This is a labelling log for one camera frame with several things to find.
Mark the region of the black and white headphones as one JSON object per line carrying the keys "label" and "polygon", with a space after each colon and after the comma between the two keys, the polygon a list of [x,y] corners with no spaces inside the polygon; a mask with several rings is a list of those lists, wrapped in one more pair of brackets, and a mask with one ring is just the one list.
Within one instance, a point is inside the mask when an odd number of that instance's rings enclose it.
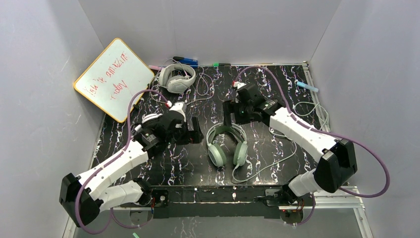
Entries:
{"label": "black and white headphones", "polygon": [[144,123],[146,123],[146,122],[148,122],[148,121],[151,121],[151,120],[153,120],[153,119],[158,119],[158,118],[160,118],[162,116],[162,114],[156,114],[156,113],[153,113],[153,114],[148,114],[148,115],[145,115],[145,116],[143,116],[142,117],[142,121],[137,125],[137,126],[135,126],[135,128],[134,128],[134,130],[136,131],[136,132],[139,132],[140,131],[140,128],[142,127],[142,125],[144,124]]}

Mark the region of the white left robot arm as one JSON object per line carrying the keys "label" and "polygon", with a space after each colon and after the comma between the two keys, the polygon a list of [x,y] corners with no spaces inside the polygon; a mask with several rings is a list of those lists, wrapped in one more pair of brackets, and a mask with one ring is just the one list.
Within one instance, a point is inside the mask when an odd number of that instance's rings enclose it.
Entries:
{"label": "white left robot arm", "polygon": [[125,203],[145,202],[150,184],[142,178],[114,186],[113,183],[136,166],[161,153],[169,144],[198,144],[204,138],[198,117],[188,129],[182,110],[149,114],[135,128],[128,145],[77,176],[69,173],[61,181],[59,203],[77,227],[90,224],[100,212]]}

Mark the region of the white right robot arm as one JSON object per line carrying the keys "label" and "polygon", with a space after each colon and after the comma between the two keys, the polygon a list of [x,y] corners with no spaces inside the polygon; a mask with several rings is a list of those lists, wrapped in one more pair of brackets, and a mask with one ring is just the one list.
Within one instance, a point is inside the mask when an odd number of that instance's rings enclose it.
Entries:
{"label": "white right robot arm", "polygon": [[316,132],[313,126],[289,112],[281,100],[263,96],[256,85],[234,82],[233,89],[235,99],[223,104],[225,121],[230,121],[230,115],[234,114],[234,122],[239,125],[263,122],[302,147],[317,163],[315,169],[283,185],[281,198],[293,201],[321,190],[334,193],[357,172],[353,142]]}

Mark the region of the mint green headphones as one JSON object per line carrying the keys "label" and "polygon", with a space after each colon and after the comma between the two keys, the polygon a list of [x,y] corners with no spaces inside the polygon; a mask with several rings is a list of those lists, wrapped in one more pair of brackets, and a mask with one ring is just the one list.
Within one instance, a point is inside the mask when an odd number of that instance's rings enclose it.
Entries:
{"label": "mint green headphones", "polygon": [[236,167],[243,166],[248,156],[246,131],[237,124],[226,126],[223,123],[213,125],[206,134],[207,152],[216,167],[227,164],[227,157],[233,156]]}

